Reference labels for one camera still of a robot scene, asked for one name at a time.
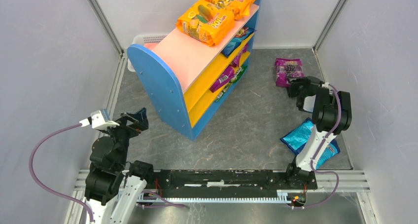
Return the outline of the purple candy bag top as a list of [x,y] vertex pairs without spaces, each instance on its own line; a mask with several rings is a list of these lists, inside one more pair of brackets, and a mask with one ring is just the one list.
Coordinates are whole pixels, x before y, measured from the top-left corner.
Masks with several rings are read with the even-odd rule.
[[302,65],[300,59],[276,58],[276,86],[289,87],[291,80],[304,77]]

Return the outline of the purple candy bag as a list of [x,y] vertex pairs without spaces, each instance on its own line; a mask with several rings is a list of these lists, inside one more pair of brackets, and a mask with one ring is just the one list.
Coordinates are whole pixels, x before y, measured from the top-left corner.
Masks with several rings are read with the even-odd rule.
[[276,86],[289,87],[291,80],[304,77],[302,65],[300,59],[276,58]]
[[241,59],[241,56],[244,54],[244,53],[246,53],[247,52],[247,47],[248,47],[248,44],[246,44],[242,49],[241,49],[241,51],[237,54],[237,56],[232,60],[232,62],[230,63],[230,66],[232,66],[232,67],[234,67],[234,68],[236,68],[236,67],[238,67],[239,65],[240,65],[240,59]]
[[218,77],[218,79],[210,87],[210,92],[214,93],[215,91],[223,88],[235,75],[235,68],[232,66],[227,66],[223,73]]

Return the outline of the yellow green Fox's candy bag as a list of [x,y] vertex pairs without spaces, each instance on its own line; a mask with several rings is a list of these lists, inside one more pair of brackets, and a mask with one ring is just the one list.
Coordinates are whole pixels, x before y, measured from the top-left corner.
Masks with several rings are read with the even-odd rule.
[[231,79],[231,83],[236,83],[240,78],[243,76],[243,74],[246,72],[246,69],[248,66],[243,65],[238,68],[237,72],[234,74],[233,78]]

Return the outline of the blue Slendy candy bag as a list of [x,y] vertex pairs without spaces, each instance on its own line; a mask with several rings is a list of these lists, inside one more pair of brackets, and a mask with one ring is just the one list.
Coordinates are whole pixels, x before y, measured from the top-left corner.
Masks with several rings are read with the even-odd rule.
[[251,34],[255,32],[255,29],[249,27],[242,27],[236,35],[227,43],[222,49],[221,53],[225,57],[229,57],[233,51],[240,46],[240,44],[247,39]]

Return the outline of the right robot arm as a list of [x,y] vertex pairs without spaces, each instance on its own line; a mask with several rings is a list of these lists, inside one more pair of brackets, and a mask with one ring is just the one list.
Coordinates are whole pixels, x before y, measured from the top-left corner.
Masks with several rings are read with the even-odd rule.
[[300,111],[311,112],[313,128],[302,151],[289,163],[286,179],[309,184],[315,179],[318,161],[326,147],[351,125],[351,95],[313,76],[291,80],[287,93],[296,98]]

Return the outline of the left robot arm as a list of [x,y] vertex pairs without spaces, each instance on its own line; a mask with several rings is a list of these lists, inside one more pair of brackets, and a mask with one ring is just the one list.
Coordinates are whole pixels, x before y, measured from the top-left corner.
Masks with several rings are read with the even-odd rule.
[[92,144],[89,173],[85,179],[87,224],[125,224],[154,167],[142,161],[128,162],[130,139],[148,129],[146,108],[124,112],[115,121],[107,110],[97,110],[81,121],[105,134]]

